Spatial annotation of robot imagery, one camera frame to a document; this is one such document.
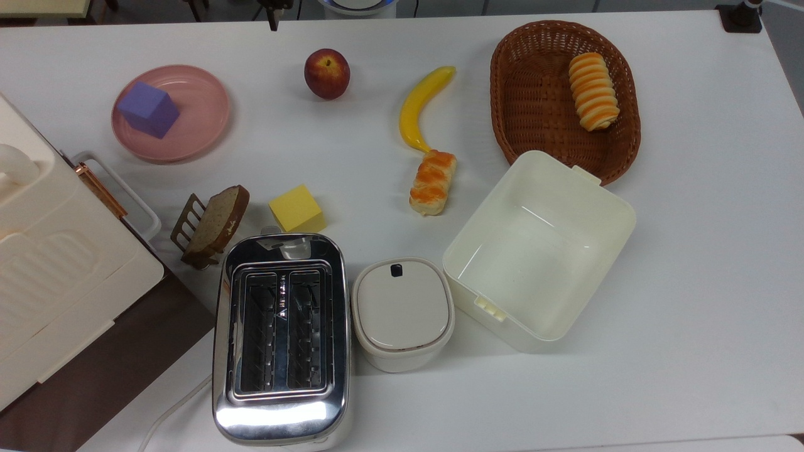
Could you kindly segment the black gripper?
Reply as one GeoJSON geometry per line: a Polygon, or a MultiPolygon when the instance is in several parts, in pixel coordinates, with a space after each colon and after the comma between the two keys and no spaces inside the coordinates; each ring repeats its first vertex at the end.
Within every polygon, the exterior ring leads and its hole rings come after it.
{"type": "Polygon", "coordinates": [[[271,31],[278,30],[279,9],[292,9],[293,0],[258,0],[258,4],[268,11],[268,23],[271,31]]]}

